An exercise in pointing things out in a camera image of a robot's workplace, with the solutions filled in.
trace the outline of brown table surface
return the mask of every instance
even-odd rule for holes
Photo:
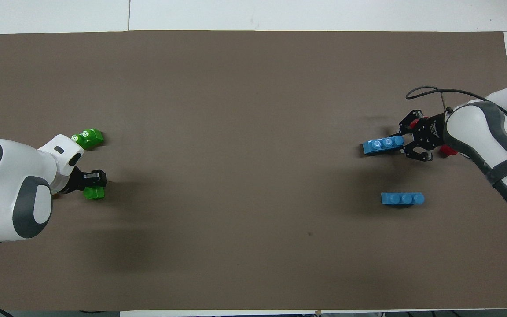
[[[420,85],[507,87],[502,33],[0,35],[0,138],[103,130],[106,198],[0,244],[11,310],[507,307],[507,211],[460,156],[365,157]],[[470,100],[447,94],[448,105]],[[381,192],[418,191],[408,209]]]

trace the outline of white table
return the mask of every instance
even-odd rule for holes
[[[503,31],[507,54],[507,0],[0,0],[0,34],[127,30]],[[318,309],[325,307],[143,310],[121,316],[274,315]],[[362,311],[321,311],[348,312]]]

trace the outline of blue lego brick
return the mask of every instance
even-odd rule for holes
[[[382,192],[383,205],[421,205],[424,195],[420,192]]]
[[[404,145],[404,138],[401,135],[389,136],[388,138],[369,140],[364,142],[363,151],[366,155],[395,150]]]

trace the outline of blue toy block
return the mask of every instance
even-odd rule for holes
[[[364,142],[363,151],[366,155],[396,150],[404,145],[404,138],[401,135],[389,136],[388,138],[369,140]]]
[[[382,192],[383,205],[421,205],[424,195],[420,192]]]

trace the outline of green toy block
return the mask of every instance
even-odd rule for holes
[[[95,200],[105,197],[105,187],[91,186],[83,189],[83,196],[87,199]]]
[[[101,131],[93,128],[83,130],[80,134],[72,135],[72,141],[79,144],[83,150],[94,147],[97,144],[102,143],[104,140],[105,139],[103,139]]]

